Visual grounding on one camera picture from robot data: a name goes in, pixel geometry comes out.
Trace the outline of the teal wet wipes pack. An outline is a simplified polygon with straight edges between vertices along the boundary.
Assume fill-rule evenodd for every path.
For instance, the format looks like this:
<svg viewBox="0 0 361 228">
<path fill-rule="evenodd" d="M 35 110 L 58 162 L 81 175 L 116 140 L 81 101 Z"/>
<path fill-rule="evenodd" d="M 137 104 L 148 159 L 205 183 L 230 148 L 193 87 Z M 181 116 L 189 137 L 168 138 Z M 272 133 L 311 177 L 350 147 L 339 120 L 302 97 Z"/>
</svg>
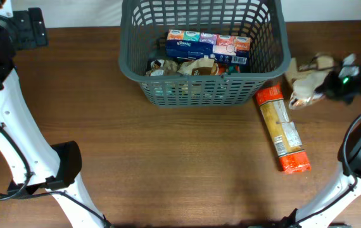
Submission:
<svg viewBox="0 0 361 228">
<path fill-rule="evenodd" d="M 171 85 L 164 85 L 160 87 L 154 87 L 153 92 L 157 97 L 174 96 L 175 88 Z"/>
</svg>

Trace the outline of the Kleenex tissue multipack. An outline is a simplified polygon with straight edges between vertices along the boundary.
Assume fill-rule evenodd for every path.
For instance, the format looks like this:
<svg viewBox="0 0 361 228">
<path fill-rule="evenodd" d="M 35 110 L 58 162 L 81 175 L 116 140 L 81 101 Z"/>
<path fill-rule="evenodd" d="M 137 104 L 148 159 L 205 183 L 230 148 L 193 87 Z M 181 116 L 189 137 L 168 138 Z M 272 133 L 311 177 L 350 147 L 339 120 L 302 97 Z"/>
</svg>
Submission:
<svg viewBox="0 0 361 228">
<path fill-rule="evenodd" d="M 166 54 L 171 58 L 198 60 L 210 58 L 217 63 L 246 65 L 251 38 L 233 35 L 170 29 L 166 40 Z"/>
</svg>

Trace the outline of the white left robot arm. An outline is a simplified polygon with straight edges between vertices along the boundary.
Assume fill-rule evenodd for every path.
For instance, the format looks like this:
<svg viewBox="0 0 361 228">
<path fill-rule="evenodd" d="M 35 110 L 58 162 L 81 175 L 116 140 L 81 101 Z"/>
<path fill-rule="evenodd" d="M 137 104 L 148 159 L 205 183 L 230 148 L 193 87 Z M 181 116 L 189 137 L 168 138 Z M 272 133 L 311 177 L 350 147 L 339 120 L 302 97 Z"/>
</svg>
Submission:
<svg viewBox="0 0 361 228">
<path fill-rule="evenodd" d="M 13 59 L 47 44 L 41 9 L 15 11 L 0 1 L 0 152 L 12 174 L 0 201 L 53 196 L 73 227 L 109 227 L 82 181 L 78 144 L 50 145 L 24 100 Z"/>
</svg>

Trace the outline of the orange spaghetti packet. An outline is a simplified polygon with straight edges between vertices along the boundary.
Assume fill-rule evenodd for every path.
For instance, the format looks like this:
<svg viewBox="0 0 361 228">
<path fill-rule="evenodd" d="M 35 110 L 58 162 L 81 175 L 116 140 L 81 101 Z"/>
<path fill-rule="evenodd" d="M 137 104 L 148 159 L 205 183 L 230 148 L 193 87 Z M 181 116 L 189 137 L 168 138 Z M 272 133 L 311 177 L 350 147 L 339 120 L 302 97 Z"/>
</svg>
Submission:
<svg viewBox="0 0 361 228">
<path fill-rule="evenodd" d="M 286 174 L 311 170 L 311 164 L 293 121 L 290 120 L 279 84 L 260 89 L 255 98 L 277 157 Z"/>
</svg>

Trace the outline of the green Nescafe coffee bag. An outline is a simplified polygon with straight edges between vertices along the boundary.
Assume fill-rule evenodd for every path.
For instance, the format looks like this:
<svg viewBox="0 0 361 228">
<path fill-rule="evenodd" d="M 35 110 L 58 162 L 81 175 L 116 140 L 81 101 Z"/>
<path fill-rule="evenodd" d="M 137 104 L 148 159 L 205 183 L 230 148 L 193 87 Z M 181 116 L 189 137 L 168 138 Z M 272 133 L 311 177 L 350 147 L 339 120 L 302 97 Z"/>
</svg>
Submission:
<svg viewBox="0 0 361 228">
<path fill-rule="evenodd" d="M 217 75 L 230 75 L 232 73 L 241 73 L 245 69 L 244 66 L 239 65 L 225 65 L 218 64 Z"/>
</svg>

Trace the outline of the white rice bag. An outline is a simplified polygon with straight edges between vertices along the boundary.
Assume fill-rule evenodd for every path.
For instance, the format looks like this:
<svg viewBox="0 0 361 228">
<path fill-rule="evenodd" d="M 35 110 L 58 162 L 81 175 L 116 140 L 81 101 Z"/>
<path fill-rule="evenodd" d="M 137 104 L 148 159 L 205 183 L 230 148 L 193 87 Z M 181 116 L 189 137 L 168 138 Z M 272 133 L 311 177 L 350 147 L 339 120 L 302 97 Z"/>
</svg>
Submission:
<svg viewBox="0 0 361 228">
<path fill-rule="evenodd" d="M 316 92 L 332 67 L 335 59 L 327 54 L 317 53 L 309 63 L 298 64 L 297 58 L 292 58 L 285 79 L 292 89 L 289 99 L 289 109 L 298 110 L 324 99 L 323 92 Z"/>
</svg>

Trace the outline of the beige nuts bag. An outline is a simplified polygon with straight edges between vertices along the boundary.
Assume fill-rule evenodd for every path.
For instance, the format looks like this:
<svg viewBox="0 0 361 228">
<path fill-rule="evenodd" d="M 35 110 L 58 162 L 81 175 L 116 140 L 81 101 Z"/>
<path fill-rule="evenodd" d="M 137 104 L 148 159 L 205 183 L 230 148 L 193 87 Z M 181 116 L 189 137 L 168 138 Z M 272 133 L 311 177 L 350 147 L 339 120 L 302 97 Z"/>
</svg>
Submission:
<svg viewBox="0 0 361 228">
<path fill-rule="evenodd" d="M 210 58 L 177 63 L 174 60 L 154 60 L 150 63 L 147 77 L 171 75 L 217 75 L 219 64 Z"/>
</svg>

